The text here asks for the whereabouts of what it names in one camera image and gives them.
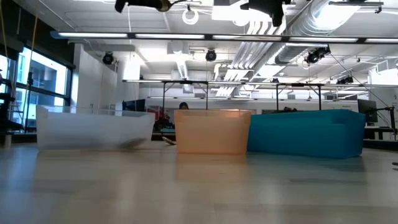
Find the security camera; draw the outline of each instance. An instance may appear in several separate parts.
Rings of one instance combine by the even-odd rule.
[[[214,49],[209,49],[206,54],[206,61],[214,62],[217,58],[217,54]]]
[[[105,65],[112,65],[113,60],[113,52],[106,52],[105,56],[102,58],[102,62],[104,62]]]
[[[317,63],[319,60],[323,59],[325,55],[328,55],[330,53],[331,52],[329,46],[319,47],[316,48],[314,51],[309,52],[304,61],[309,65],[312,63]]]

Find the plastic storage bin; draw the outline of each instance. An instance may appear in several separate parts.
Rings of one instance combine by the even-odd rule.
[[[253,115],[248,151],[349,158],[362,153],[364,114],[349,110]]]
[[[39,149],[122,146],[152,137],[154,113],[37,106]]]
[[[250,111],[177,110],[178,153],[245,154]]]

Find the fluorescent light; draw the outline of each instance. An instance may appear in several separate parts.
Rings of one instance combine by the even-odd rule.
[[[163,99],[163,96],[148,96],[148,99]],[[174,97],[165,97],[165,99],[174,99]]]
[[[254,100],[254,99],[252,99],[252,98],[246,98],[246,99],[244,99],[244,98],[230,98],[229,100]]]
[[[386,43],[386,44],[393,44],[398,43],[398,39],[391,38],[391,39],[383,39],[383,38],[368,38],[365,40],[365,43]]]
[[[280,41],[281,39],[281,37],[263,35],[213,35],[213,40]]]
[[[68,38],[127,38],[123,33],[60,32],[60,37]]]
[[[311,44],[311,43],[286,43],[288,47],[328,47],[327,44]]]
[[[260,82],[260,83],[254,83],[254,82],[251,82],[251,83],[246,83],[247,85],[276,85],[277,83],[263,83],[263,82]]]
[[[204,39],[201,34],[136,34],[138,39]]]
[[[200,100],[200,97],[177,97],[177,99],[183,99],[183,100]]]
[[[349,42],[355,43],[358,41],[358,38],[346,38],[346,37],[291,37],[289,41],[295,42],[324,42],[324,43],[341,43],[341,42]]]
[[[343,1],[330,1],[329,2],[330,6],[383,6],[384,2],[360,2],[360,1],[356,1],[356,2],[343,2]]]
[[[240,85],[242,82],[208,82],[209,84],[229,84],[229,85]]]
[[[135,82],[135,83],[161,83],[162,80],[123,80],[124,82]]]

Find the monitor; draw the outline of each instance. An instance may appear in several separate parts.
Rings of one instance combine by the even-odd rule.
[[[358,100],[358,112],[366,115],[367,123],[377,122],[376,102],[370,100]]]
[[[145,99],[124,101],[123,110],[145,112]]]

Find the orange plastic bin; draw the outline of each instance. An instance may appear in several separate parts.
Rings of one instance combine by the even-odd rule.
[[[178,153],[245,154],[251,112],[177,110],[175,137]]]

